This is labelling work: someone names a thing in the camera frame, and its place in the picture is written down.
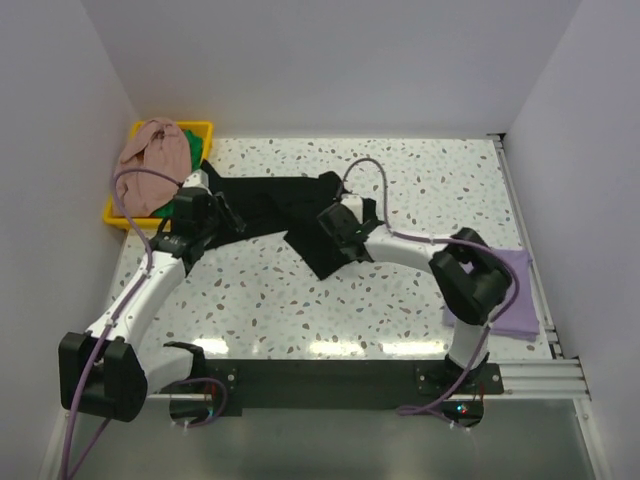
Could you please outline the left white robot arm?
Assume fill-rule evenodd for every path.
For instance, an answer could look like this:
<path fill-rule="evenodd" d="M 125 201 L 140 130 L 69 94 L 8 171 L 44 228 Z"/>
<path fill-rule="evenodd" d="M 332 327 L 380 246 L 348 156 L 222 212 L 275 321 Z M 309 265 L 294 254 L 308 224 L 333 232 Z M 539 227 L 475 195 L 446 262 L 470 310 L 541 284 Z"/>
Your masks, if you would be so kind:
<path fill-rule="evenodd" d="M 67 333 L 58 347 L 62 406 L 122 422 L 132 421 L 146 397 L 173 383 L 185 392 L 207 380 L 202 348 L 169 342 L 179 350 L 153 367 L 137 350 L 156 313 L 201 259 L 206 246 L 224 230 L 243 231 L 221 192 L 213 193 L 198 173 L 182 184 L 173 199 L 171 228 L 158 231 L 147 257 L 105 313 L 83 333 Z"/>

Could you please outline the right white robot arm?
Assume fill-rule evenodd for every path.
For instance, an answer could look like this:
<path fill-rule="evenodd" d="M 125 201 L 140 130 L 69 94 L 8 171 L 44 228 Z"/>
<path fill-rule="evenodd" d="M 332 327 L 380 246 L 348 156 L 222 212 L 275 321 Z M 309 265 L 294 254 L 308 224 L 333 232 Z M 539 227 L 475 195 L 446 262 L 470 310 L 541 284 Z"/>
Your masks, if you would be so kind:
<path fill-rule="evenodd" d="M 435 238 L 394 231 L 376 215 L 367 216 L 362 208 L 344 202 L 331 205 L 318 220 L 350 261 L 392 263 L 433 276 L 454 315 L 446 382 L 459 393 L 476 386 L 480 367 L 488 360 L 491 325 L 519 294 L 514 268 L 469 228 Z"/>

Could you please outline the black t shirt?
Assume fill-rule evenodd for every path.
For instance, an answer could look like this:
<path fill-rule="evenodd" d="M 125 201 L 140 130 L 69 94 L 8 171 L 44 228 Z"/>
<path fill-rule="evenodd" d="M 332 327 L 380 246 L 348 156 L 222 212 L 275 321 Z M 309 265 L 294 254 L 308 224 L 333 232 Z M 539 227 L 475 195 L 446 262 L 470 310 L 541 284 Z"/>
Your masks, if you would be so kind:
<path fill-rule="evenodd" d="M 208 250 L 270 234 L 284 241 L 302 258 L 318 279 L 324 280 L 352 262 L 372 262 L 362 245 L 354 258 L 343 253 L 321 225 L 318 216 L 336 200 L 341 185 L 337 173 L 318 177 L 223 177 L 208 162 L 201 169 L 209 187 L 224 194 L 231 211 L 245 222 L 242 232 L 223 225 Z"/>

